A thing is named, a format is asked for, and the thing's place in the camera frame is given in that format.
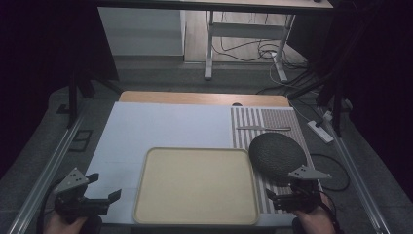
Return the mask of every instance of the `power outlet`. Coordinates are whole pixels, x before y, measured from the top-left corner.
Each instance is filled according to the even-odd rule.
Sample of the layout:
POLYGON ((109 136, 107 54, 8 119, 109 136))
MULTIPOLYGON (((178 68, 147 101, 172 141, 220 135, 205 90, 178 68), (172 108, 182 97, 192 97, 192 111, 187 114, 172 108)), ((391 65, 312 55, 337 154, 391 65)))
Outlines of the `power outlet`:
POLYGON ((330 143, 334 140, 330 134, 328 134, 322 127, 316 126, 316 121, 310 121, 307 125, 312 129, 325 143, 330 143))

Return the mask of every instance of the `black curtain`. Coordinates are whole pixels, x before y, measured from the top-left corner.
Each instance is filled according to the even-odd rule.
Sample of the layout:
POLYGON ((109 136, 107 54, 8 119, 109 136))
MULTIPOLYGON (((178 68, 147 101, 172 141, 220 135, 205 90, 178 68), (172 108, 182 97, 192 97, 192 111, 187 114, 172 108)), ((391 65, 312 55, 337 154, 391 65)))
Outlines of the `black curtain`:
POLYGON ((357 129, 413 200, 413 4, 386 0, 358 42, 345 94, 357 129))
MULTIPOLYGON (((356 0, 368 13, 368 26, 341 72, 350 117, 413 200, 413 147, 410 121, 413 88, 413 3, 409 0, 356 0)), ((339 1, 332 1, 337 6, 339 1)), ((300 16, 290 45, 309 59, 319 75, 327 74, 355 32, 352 16, 300 16)))
POLYGON ((101 79, 118 79, 96 6, 76 1, 1 1, 0 176, 36 130, 50 94, 85 69, 101 79))

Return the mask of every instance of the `wooden table edge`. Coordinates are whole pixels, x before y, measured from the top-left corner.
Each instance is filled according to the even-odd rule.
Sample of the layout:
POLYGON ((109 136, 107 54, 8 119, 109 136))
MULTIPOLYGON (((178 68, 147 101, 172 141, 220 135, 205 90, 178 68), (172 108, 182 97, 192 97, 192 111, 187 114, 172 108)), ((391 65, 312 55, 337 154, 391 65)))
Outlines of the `wooden table edge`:
POLYGON ((120 102, 289 107, 284 96, 124 91, 120 102))

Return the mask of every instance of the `black round object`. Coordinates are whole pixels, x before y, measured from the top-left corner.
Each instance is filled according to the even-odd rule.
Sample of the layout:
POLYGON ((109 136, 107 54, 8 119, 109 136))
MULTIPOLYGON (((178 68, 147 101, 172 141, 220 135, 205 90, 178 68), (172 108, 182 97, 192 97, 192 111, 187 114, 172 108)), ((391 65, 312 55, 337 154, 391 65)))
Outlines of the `black round object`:
POLYGON ((249 145, 248 153, 252 167, 276 186, 288 186, 291 181, 288 173, 307 165, 306 154, 301 146, 282 134, 266 133, 257 136, 249 145))

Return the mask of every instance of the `white wall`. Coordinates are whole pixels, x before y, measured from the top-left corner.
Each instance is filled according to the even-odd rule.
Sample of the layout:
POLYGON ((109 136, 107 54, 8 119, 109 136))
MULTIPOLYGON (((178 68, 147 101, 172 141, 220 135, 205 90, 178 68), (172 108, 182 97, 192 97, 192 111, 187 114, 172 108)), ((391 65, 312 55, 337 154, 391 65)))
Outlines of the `white wall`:
POLYGON ((182 56, 184 11, 99 8, 113 56, 182 56))

